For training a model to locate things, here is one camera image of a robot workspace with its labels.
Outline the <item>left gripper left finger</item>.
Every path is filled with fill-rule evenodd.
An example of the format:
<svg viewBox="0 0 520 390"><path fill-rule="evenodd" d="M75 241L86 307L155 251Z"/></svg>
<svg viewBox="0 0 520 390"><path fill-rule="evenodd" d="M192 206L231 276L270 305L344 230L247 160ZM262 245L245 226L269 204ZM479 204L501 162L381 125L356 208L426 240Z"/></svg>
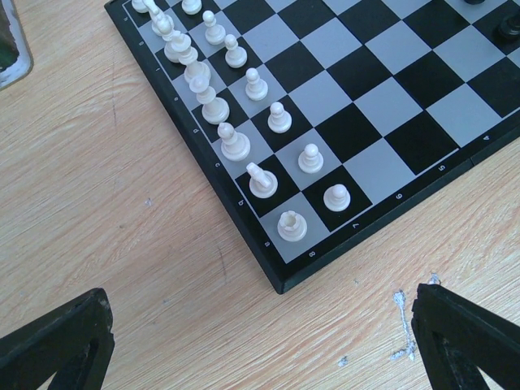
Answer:
<svg viewBox="0 0 520 390"><path fill-rule="evenodd" d="M115 347L106 292L93 288L1 339L1 388L100 389Z"/></svg>

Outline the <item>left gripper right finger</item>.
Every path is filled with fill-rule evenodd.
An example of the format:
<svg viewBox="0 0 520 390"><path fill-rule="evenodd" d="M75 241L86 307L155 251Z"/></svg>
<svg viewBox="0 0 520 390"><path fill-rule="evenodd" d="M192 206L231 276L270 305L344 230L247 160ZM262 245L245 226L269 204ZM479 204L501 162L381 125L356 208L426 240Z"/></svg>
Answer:
<svg viewBox="0 0 520 390"><path fill-rule="evenodd" d="M519 326L439 284L420 284L411 326L434 389L519 388Z"/></svg>

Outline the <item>black and grey chessboard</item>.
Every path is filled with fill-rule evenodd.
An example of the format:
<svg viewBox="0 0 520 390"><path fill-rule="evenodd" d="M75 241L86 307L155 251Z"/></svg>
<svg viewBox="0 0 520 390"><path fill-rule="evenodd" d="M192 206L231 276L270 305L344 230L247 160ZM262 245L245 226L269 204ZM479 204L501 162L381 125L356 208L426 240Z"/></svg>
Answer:
<svg viewBox="0 0 520 390"><path fill-rule="evenodd" d="M105 8L278 293L519 135L519 40L495 31L519 14L516 1L205 1L195 15L179 1L158 6L208 65L249 161L276 176L272 197L250 192L246 161L224 157L150 14L131 1ZM207 10L246 50L244 66L229 67L224 42L206 40ZM261 101L245 93L251 67L268 85ZM287 132L268 127L273 102L292 116ZM298 166L309 143L324 160L314 174ZM346 210L324 205L334 184L350 192ZM302 240L278 233L288 210L307 222Z"/></svg>

